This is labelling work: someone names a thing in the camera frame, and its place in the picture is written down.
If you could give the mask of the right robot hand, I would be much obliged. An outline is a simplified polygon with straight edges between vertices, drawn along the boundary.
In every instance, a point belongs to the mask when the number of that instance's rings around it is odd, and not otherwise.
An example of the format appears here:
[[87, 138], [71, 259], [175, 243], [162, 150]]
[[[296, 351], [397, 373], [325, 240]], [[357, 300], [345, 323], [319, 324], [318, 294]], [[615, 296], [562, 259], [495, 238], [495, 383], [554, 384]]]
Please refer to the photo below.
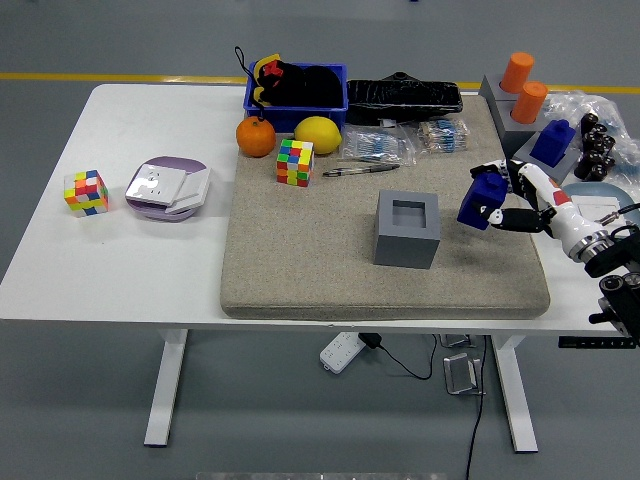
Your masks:
[[495, 160], [470, 170], [473, 178], [493, 174], [508, 193], [526, 200], [528, 209], [489, 206], [474, 201], [473, 210], [488, 225], [501, 230], [546, 232], [561, 242], [564, 253], [579, 262], [587, 249], [604, 244], [607, 232], [583, 217], [570, 196], [539, 166], [518, 160]]

